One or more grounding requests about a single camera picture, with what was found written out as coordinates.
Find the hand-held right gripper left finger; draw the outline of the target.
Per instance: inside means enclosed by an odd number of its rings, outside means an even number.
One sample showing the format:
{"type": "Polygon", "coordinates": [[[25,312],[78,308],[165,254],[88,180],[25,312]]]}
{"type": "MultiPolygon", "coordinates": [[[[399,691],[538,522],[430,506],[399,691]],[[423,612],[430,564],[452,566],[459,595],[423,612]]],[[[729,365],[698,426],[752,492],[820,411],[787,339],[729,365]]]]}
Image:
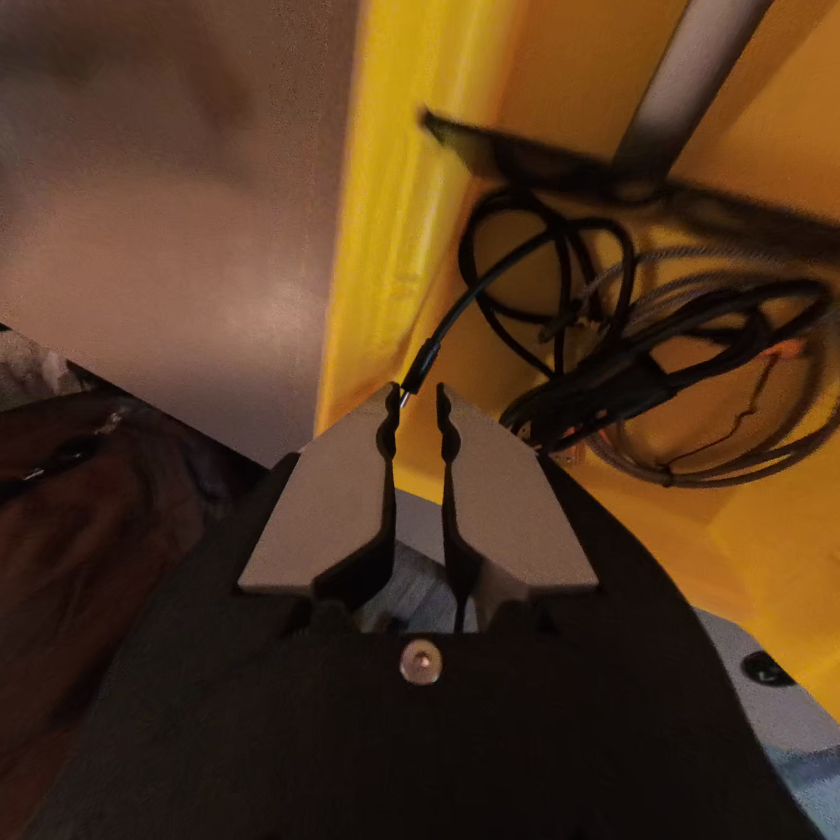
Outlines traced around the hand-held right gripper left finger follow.
{"type": "Polygon", "coordinates": [[[358,610],[384,589],[394,565],[401,400],[399,385],[387,383],[298,454],[238,578],[242,592],[358,610]]]}

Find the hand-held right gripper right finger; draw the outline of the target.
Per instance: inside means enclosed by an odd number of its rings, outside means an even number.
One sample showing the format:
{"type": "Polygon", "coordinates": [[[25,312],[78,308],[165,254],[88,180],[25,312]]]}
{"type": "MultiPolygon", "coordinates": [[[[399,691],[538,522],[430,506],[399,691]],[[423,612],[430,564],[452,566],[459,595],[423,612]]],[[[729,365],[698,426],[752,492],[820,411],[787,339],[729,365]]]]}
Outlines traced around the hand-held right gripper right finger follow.
{"type": "Polygon", "coordinates": [[[477,626],[488,627],[509,602],[594,592],[599,579],[534,451],[444,383],[437,425],[455,626],[464,626],[469,602],[477,626]]]}

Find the yellow plastic bin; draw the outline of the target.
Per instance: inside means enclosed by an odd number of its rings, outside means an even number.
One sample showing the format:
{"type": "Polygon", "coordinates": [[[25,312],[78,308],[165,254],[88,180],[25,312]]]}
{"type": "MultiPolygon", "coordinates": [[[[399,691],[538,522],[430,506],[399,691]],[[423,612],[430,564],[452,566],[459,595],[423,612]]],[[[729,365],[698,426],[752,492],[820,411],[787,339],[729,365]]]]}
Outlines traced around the yellow plastic bin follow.
{"type": "MultiPolygon", "coordinates": [[[[687,2],[363,2],[316,428],[434,360],[838,718],[838,268],[473,174],[422,109],[613,164],[687,2]]],[[[772,2],[668,179],[838,222],[838,2],[772,2]]]]}

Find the grey bin divider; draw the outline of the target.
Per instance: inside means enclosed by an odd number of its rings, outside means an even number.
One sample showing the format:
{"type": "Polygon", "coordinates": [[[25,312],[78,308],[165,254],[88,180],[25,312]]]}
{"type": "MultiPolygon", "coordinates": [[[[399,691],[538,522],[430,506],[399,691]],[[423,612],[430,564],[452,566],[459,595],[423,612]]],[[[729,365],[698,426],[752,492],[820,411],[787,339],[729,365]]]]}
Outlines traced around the grey bin divider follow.
{"type": "Polygon", "coordinates": [[[613,156],[619,172],[668,178],[771,5],[686,3],[613,156]]]}

